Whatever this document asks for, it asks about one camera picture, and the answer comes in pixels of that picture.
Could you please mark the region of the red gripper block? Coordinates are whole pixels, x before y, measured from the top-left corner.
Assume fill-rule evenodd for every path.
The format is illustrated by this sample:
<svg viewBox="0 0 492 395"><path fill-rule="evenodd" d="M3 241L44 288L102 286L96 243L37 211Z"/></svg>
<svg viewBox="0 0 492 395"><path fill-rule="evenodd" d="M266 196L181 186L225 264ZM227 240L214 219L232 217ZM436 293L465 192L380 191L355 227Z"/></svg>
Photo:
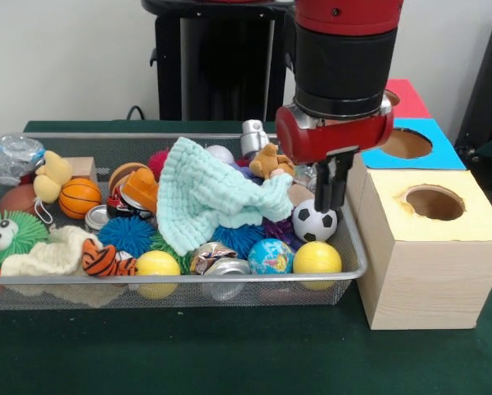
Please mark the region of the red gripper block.
<svg viewBox="0 0 492 395"><path fill-rule="evenodd" d="M381 146L393 130L393 107L384 100L377 112L353 120L314 118L297 105L276 111L276 135L282 151L296 164L316 164L314 208L332 209L331 159L335 156L334 209L343 206L350 169L357 151Z"/></svg>

